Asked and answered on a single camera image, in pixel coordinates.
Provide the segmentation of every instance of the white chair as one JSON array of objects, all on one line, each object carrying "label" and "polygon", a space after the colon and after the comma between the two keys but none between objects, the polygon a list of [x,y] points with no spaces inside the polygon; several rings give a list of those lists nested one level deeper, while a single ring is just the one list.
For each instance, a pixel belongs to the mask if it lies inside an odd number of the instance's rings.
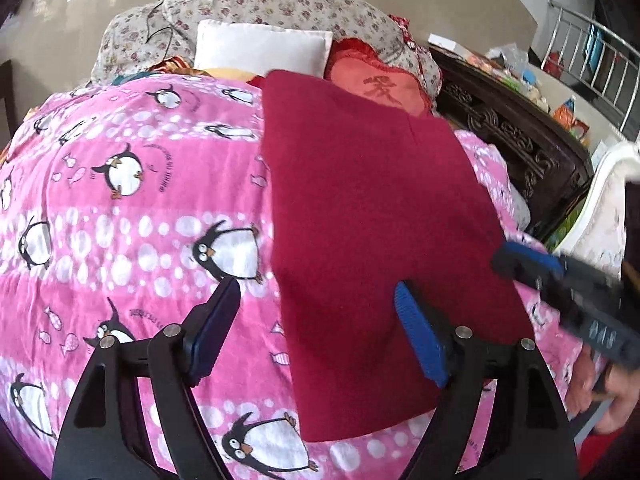
[{"label": "white chair", "polygon": [[640,146],[620,142],[604,155],[582,212],[555,253],[620,276],[625,254],[625,182],[640,182]]}]

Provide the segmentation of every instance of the pink blanket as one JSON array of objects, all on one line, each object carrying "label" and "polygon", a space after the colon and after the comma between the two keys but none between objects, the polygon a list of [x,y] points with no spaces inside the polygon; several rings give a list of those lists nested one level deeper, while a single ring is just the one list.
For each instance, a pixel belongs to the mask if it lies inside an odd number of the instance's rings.
[{"label": "pink blanket", "polygon": [[[211,377],[194,390],[232,475],[399,477],[429,413],[350,440],[300,439],[270,269],[262,132],[258,89],[178,75],[55,94],[21,126],[0,169],[0,415],[45,473],[100,338],[152,336],[235,276],[238,317]],[[516,231],[497,150],[457,136],[508,237],[533,244]],[[537,295],[518,291],[564,394],[579,346]],[[141,396],[158,463],[171,468],[146,383]],[[487,391],[463,468],[478,459],[491,405]]]}]

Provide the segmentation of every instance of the penguin print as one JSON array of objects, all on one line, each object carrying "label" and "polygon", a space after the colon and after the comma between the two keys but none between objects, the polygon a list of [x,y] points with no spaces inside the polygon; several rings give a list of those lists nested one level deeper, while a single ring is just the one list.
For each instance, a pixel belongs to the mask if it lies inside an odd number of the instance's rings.
[{"label": "penguin print", "polygon": [[49,126],[51,125],[51,120],[53,119],[53,115],[54,115],[54,113],[47,114],[47,115],[42,116],[41,118],[37,119],[33,123],[33,129],[36,130],[36,133],[38,135],[41,135],[43,133],[43,131],[49,129]]},{"label": "penguin print", "polygon": [[111,298],[107,298],[107,301],[109,301],[109,304],[111,305],[111,319],[98,323],[98,327],[95,329],[95,337],[83,337],[82,339],[84,339],[84,342],[89,346],[97,348],[100,344],[100,339],[108,335],[114,336],[114,338],[121,343],[131,343],[132,341],[135,341],[136,338],[133,337],[131,331],[120,322],[118,311],[116,310],[113,301],[111,301]]},{"label": "penguin print", "polygon": [[174,92],[173,85],[169,85],[169,88],[163,88],[157,92],[145,92],[145,94],[153,96],[156,103],[165,108],[177,108],[182,102],[182,98]]},{"label": "penguin print", "polygon": [[78,137],[80,137],[84,131],[80,126],[82,126],[85,122],[86,121],[80,121],[68,132],[62,134],[58,139],[60,146],[64,146],[66,143],[71,142],[72,140],[76,140]]},{"label": "penguin print", "polygon": [[27,262],[27,268],[44,266],[49,269],[51,261],[52,243],[51,229],[46,220],[33,223],[33,218],[29,220],[29,225],[22,233],[18,243],[18,254]]},{"label": "penguin print", "polygon": [[241,90],[239,88],[223,88],[220,90],[220,93],[224,97],[227,97],[238,103],[244,103],[249,106],[252,106],[254,104],[254,96],[246,90]]},{"label": "penguin print", "polygon": [[209,124],[204,127],[205,130],[212,134],[216,134],[223,139],[235,140],[258,140],[257,136],[249,128],[235,128],[228,124]]},{"label": "penguin print", "polygon": [[2,205],[3,212],[9,209],[13,192],[14,188],[11,182],[11,175],[9,175],[2,183],[2,189],[0,189],[0,204]]},{"label": "penguin print", "polygon": [[104,173],[107,186],[111,189],[111,198],[120,199],[133,195],[144,180],[142,163],[138,156],[131,151],[131,144],[123,152],[113,155],[102,166],[91,168],[96,173]]},{"label": "penguin print", "polygon": [[56,434],[51,429],[49,413],[44,401],[44,388],[36,384],[22,382],[24,373],[18,374],[14,382],[9,387],[9,396],[18,413],[33,431],[40,434],[50,436],[55,439]]},{"label": "penguin print", "polygon": [[296,420],[285,413],[282,418],[245,424],[252,412],[236,420],[222,437],[222,449],[231,458],[258,473],[284,480],[274,473],[311,469],[318,465],[309,459],[305,443],[296,430]]},{"label": "penguin print", "polygon": [[219,282],[225,276],[262,283],[258,271],[258,228],[220,229],[212,225],[193,245],[194,259]]}]

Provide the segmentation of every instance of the plastic bag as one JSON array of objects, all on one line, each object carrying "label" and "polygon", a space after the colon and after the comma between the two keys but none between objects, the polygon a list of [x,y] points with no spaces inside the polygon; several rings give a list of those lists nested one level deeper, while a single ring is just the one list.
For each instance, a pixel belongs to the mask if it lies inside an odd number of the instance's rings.
[{"label": "plastic bag", "polygon": [[493,47],[485,54],[489,59],[498,57],[502,54],[505,66],[511,70],[511,73],[517,78],[522,77],[529,64],[529,54],[525,50],[520,50],[515,43],[508,45]]}]

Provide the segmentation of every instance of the wooden headboard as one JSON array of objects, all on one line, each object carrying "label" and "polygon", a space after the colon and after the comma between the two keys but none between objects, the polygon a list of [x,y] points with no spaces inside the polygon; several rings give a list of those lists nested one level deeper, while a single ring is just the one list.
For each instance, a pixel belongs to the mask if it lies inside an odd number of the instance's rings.
[{"label": "wooden headboard", "polygon": [[438,111],[498,148],[531,212],[527,233],[545,240],[588,192],[589,152],[517,92],[436,48],[431,53],[444,76]]}]

